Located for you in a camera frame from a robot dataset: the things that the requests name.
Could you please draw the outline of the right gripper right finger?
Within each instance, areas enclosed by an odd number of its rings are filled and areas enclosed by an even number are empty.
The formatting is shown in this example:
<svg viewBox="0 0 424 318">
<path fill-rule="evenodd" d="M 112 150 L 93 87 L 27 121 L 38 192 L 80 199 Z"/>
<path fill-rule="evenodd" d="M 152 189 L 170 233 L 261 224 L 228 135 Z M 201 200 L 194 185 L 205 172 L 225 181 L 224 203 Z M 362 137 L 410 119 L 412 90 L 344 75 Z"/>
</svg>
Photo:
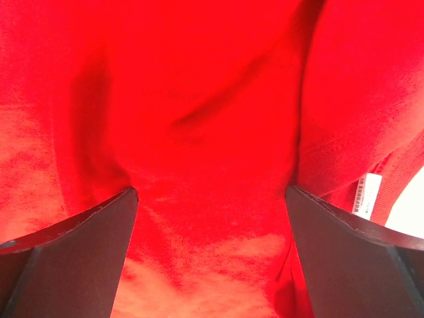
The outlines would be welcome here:
<svg viewBox="0 0 424 318">
<path fill-rule="evenodd" d="M 286 205 L 316 317 L 423 317 L 423 239 L 295 186 Z"/>
</svg>

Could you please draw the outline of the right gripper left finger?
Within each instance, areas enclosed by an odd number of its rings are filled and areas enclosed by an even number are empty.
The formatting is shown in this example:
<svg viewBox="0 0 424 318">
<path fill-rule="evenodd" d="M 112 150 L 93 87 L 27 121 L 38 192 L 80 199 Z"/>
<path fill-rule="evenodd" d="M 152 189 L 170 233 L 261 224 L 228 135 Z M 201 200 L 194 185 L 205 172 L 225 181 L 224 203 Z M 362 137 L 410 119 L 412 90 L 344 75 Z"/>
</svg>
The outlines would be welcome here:
<svg viewBox="0 0 424 318">
<path fill-rule="evenodd" d="M 138 197 L 128 188 L 1 244 L 2 317 L 110 317 Z"/>
</svg>

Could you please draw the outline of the red t shirt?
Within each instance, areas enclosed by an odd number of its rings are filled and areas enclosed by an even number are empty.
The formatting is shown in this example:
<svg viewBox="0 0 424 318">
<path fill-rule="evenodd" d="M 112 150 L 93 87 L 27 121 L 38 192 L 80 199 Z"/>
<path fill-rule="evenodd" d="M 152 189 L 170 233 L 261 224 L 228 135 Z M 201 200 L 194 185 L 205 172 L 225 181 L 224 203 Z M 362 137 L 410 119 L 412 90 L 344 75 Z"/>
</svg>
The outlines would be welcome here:
<svg viewBox="0 0 424 318">
<path fill-rule="evenodd" d="M 422 167 L 422 1 L 1 2 L 1 240 L 134 187 L 114 317 L 311 317 L 286 187 Z"/>
</svg>

